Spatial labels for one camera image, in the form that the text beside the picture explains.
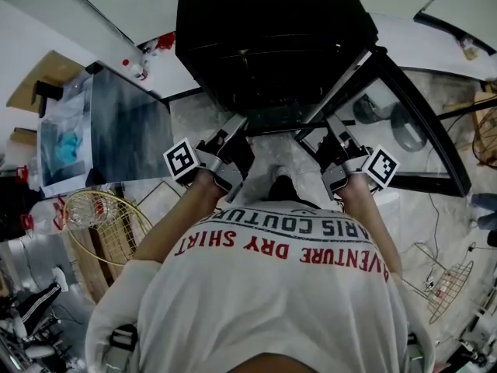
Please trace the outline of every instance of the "hair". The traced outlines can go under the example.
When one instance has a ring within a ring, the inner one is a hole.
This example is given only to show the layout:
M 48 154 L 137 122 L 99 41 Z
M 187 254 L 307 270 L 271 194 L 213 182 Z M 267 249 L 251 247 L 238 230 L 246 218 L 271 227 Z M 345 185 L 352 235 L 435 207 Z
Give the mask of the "hair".
M 15 299 L 12 297 L 0 297 L 0 319 L 12 318 L 12 304 Z

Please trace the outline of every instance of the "hand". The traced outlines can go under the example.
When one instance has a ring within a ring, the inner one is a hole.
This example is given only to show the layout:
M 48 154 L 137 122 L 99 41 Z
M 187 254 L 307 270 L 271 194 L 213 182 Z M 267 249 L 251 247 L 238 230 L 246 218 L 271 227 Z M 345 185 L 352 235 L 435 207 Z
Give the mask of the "hand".
M 442 364 L 440 362 L 435 362 L 435 366 L 433 367 L 433 373 L 440 373 L 443 369 L 446 369 L 450 366 L 450 364 Z
M 367 184 L 367 177 L 364 173 L 352 174 L 349 176 L 349 182 L 343 188 L 336 191 L 345 202 L 348 200 L 360 199 L 370 196 L 370 188 Z
M 200 190 L 206 197 L 216 200 L 221 199 L 226 194 L 226 192 L 214 182 L 214 174 L 205 169 L 199 169 L 191 188 Z

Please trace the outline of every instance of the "white bottle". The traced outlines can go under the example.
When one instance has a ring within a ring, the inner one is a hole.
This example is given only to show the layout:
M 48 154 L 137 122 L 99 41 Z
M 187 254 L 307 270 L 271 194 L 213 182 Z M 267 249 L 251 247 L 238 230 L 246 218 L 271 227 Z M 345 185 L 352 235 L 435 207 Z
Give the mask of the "white bottle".
M 145 80 L 148 76 L 148 72 L 143 66 L 136 63 L 131 63 L 129 59 L 123 61 L 123 65 L 130 71 L 131 75 L 138 80 Z

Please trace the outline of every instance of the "glass door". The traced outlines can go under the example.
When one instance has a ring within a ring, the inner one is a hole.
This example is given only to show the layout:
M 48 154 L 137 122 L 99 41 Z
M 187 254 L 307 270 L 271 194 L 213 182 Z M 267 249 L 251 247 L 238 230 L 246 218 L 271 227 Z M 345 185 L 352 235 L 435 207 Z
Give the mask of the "glass door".
M 471 188 L 447 132 L 384 48 L 377 48 L 309 122 L 333 114 L 360 144 L 381 145 L 400 162 L 390 187 L 459 197 Z M 296 140 L 314 155 L 326 134 L 325 128 L 304 130 Z

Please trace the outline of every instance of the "wire basket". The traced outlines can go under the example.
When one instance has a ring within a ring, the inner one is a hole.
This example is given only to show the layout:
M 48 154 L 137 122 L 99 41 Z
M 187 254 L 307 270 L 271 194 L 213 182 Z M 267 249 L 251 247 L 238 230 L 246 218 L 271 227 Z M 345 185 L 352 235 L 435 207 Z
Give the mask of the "wire basket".
M 443 269 L 441 278 L 436 282 L 435 286 L 429 291 L 421 291 L 413 284 L 404 280 L 414 292 L 423 297 L 428 302 L 428 310 L 431 312 L 432 316 L 429 319 L 429 324 L 434 323 L 442 314 L 449 308 L 450 304 L 454 301 L 457 295 L 460 293 L 469 274 L 473 269 L 473 261 L 464 264 L 456 264 L 451 268 L 447 269 L 432 256 L 430 256 L 425 250 L 423 250 L 418 244 L 415 244 L 418 249 L 425 253 L 436 265 Z
M 96 190 L 82 190 L 68 198 L 64 223 L 72 240 L 87 253 L 117 266 L 131 260 L 137 244 L 152 227 L 126 200 Z

